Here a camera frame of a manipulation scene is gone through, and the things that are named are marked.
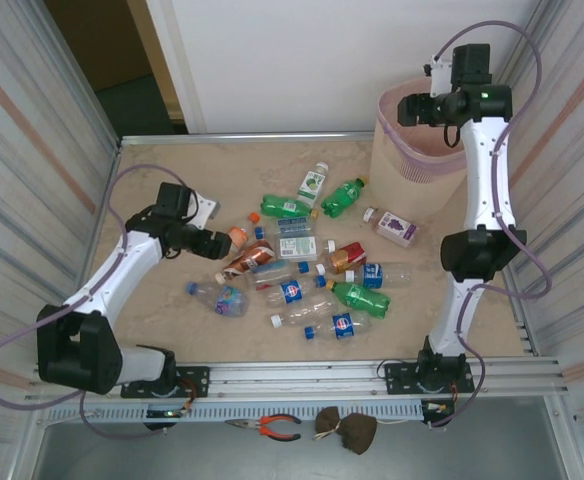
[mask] green bottle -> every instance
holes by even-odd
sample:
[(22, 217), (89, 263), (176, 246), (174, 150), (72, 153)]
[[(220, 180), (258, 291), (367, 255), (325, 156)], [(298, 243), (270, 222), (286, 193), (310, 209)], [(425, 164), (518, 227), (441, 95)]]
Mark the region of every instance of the green bottle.
[(326, 215), (336, 218), (347, 207), (352, 205), (360, 196), (361, 189), (368, 182), (366, 177), (358, 177), (356, 180), (344, 182), (332, 195), (321, 202), (321, 207)]
[(342, 304), (354, 310), (365, 310), (376, 318), (385, 318), (390, 306), (390, 298), (379, 292), (373, 292), (360, 285), (336, 283), (328, 280), (325, 288), (332, 290)]
[(300, 200), (292, 198), (277, 197), (276, 195), (263, 195), (263, 203), (261, 203), (261, 213), (269, 217), (307, 217), (316, 218), (319, 212), (311, 207), (308, 207)]

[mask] metal frame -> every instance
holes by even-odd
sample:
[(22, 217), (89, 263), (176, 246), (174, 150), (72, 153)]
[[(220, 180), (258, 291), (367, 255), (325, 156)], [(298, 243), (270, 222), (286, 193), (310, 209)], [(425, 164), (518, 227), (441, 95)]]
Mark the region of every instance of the metal frame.
[[(344, 133), (297, 133), (297, 134), (239, 134), (239, 135), (189, 135), (160, 137), (124, 137), (122, 146), (128, 145), (176, 145), (195, 143), (252, 143), (252, 142), (312, 142), (312, 141), (371, 141), (372, 132)], [(89, 271), (94, 249), (103, 222), (105, 209), (95, 229), (95, 238), (90, 243), (90, 254), (86, 258), (84, 272)], [(516, 290), (516, 282), (511, 270), (504, 271), (508, 288)], [(512, 309), (521, 332), (526, 353), (535, 356), (486, 358), (487, 375), (480, 397), (526, 397), (541, 396), (548, 407), (548, 417), (564, 460), (568, 478), (584, 479), (584, 443), (580, 434), (566, 419), (567, 406), (562, 398), (567, 395), (567, 387), (561, 374), (558, 361), (551, 357), (539, 357), (534, 350), (537, 345), (534, 333), (528, 327), (525, 305), (512, 299)], [(446, 395), (410, 395), (406, 397), (389, 396), (385, 381), (376, 376), (379, 361), (342, 361), (342, 362), (275, 362), (275, 363), (216, 363), (211, 367), (209, 394), (199, 399), (197, 404), (204, 409), (254, 408), (255, 404), (303, 408), (323, 402), (347, 402), (355, 408), (375, 408), (389, 404), (401, 404), (420, 399), (447, 398)], [(480, 366), (474, 358), (468, 360), (474, 375), (479, 374)], [(53, 398), (64, 392), (61, 388), (50, 388), (42, 383), (40, 393), (29, 395), (26, 399), (38, 401)], [(111, 422), (117, 415), (117, 422), (141, 422), (143, 412), (148, 407), (147, 400), (127, 400), (120, 398), (120, 389), (106, 396), (89, 394), (86, 411), (94, 422)], [(174, 404), (174, 400), (156, 399), (154, 404)], [(78, 402), (68, 402), (64, 406), (35, 412), (30, 416), (28, 428), (23, 436), (23, 448), (13, 468), (10, 478), (30, 478), (43, 440), (45, 429), (59, 422), (77, 422)], [(126, 414), (117, 412), (139, 411)], [(211, 416), (218, 420), (222, 416)]]

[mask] black mounting plate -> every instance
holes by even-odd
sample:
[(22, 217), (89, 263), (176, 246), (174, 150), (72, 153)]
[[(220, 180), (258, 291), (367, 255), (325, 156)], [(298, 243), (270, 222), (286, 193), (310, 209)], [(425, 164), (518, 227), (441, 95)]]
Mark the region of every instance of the black mounting plate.
[(456, 382), (458, 393), (472, 393), (474, 380), (470, 365), (464, 366), (464, 373), (459, 379), (453, 380), (445, 375), (430, 375), (426, 381), (419, 376), (418, 363), (386, 363), (385, 384), (388, 395), (414, 395), (414, 394), (452, 394), (450, 386)]
[(121, 388), (121, 398), (190, 398), (190, 389), (179, 382), (179, 378), (187, 378), (196, 387), (197, 398), (208, 396), (210, 386), (210, 367), (176, 367), (177, 385), (167, 395), (157, 395), (147, 388), (147, 382), (131, 382)]

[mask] bottle cap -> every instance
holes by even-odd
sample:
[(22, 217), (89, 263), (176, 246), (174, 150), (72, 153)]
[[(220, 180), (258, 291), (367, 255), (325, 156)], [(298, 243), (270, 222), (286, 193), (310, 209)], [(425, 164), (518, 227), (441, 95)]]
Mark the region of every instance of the bottle cap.
[(374, 213), (374, 211), (376, 210), (376, 208), (374, 207), (370, 207), (368, 208), (365, 213), (363, 214), (363, 221), (364, 222), (369, 222), (370, 218), (372, 218), (372, 214)]
[(272, 320), (272, 326), (274, 328), (279, 328), (282, 325), (280, 315), (272, 315), (270, 320)]

